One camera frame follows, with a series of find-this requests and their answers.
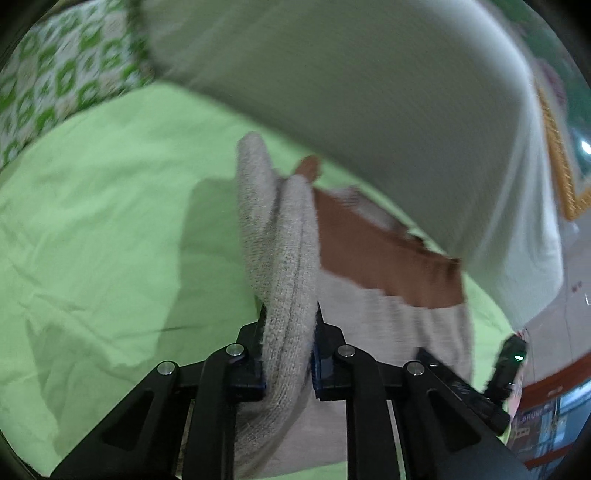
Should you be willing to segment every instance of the metal pivot screw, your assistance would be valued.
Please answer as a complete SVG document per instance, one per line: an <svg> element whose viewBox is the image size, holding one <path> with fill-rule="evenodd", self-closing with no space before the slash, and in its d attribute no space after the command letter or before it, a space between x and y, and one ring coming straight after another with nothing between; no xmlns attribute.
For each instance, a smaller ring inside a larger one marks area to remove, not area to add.
<svg viewBox="0 0 591 480"><path fill-rule="evenodd" d="M419 362L410 362L407 365L408 373L414 375L415 377L418 375L423 375L425 373L425 367Z"/></svg>
<svg viewBox="0 0 591 480"><path fill-rule="evenodd" d="M162 362L158 364L157 370L160 375L170 375L174 372L175 364L172 362Z"/></svg>
<svg viewBox="0 0 591 480"><path fill-rule="evenodd" d="M226 347L226 353L230 356L240 356L244 353L244 347L240 343L231 343Z"/></svg>
<svg viewBox="0 0 591 480"><path fill-rule="evenodd" d="M355 347L352 345L341 345L336 350L340 356L350 357L355 354Z"/></svg>

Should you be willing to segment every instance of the knitted gray cloth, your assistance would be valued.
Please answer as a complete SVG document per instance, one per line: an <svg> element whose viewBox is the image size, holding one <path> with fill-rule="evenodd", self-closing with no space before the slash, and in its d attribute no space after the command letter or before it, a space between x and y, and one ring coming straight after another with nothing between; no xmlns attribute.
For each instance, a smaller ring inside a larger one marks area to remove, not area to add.
<svg viewBox="0 0 591 480"><path fill-rule="evenodd" d="M317 401L307 382L317 299L325 322L341 327L349 343L378 361L404 365L425 346L471 380L473 330L463 303L414 307L320 269L311 188L299 175L284 180L274 173L259 135L239 142L236 181L246 268L267 305L262 354L268 385L262 402L239 411L238 477L276 476L346 459L344 402ZM381 228L400 228L351 192L336 196Z"/></svg>
<svg viewBox="0 0 591 480"><path fill-rule="evenodd" d="M281 179L262 138L238 143L238 214L246 271L267 307L264 400L242 404L236 425L238 475L258 461L288 423L308 377L320 269L318 224L304 177Z"/></svg>

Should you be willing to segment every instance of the green patterned pillow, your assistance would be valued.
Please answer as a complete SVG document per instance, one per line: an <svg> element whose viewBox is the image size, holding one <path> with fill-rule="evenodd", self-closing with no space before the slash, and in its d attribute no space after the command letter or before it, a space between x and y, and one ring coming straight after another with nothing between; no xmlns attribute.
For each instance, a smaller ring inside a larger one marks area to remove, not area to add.
<svg viewBox="0 0 591 480"><path fill-rule="evenodd" d="M124 0L93 0L33 26L0 72L0 168L74 113L152 79Z"/></svg>

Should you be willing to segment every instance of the green bedsheet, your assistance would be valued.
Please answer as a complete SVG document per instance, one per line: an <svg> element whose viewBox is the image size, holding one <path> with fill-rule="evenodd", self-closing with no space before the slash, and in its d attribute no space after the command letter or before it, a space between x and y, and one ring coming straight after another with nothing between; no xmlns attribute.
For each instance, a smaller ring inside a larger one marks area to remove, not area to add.
<svg viewBox="0 0 591 480"><path fill-rule="evenodd" d="M255 320L233 184L248 131L261 132L283 172L309 153L156 83L72 117L0 173L0 428L39 472L160 361L201 361ZM359 184L333 164L323 171L320 187ZM481 388L511 329L467 276L465 292Z"/></svg>

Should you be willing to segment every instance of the beige cloth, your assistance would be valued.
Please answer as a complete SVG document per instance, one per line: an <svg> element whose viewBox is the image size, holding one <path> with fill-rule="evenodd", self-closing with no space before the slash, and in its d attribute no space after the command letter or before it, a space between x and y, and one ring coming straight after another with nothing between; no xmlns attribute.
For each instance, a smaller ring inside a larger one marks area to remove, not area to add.
<svg viewBox="0 0 591 480"><path fill-rule="evenodd" d="M344 404L317 401L306 378L316 298L325 322L377 360L403 365L424 346L469 381L472 325L459 263L406 238L368 202L312 195L301 176L279 179L260 136L247 135L238 151L246 267L268 306L268 391L239 412L238 474L273 476L343 461Z"/></svg>

